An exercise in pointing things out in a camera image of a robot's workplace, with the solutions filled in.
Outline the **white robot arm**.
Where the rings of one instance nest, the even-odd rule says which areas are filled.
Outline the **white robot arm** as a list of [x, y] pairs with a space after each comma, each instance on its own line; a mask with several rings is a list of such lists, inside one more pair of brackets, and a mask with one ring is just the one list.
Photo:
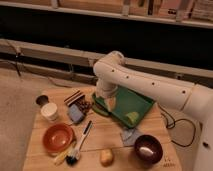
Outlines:
[[113, 97], [117, 87], [123, 86], [199, 121], [202, 131], [193, 171], [213, 171], [212, 88], [128, 69], [119, 51], [100, 58], [93, 71], [98, 77], [96, 94], [104, 99]]

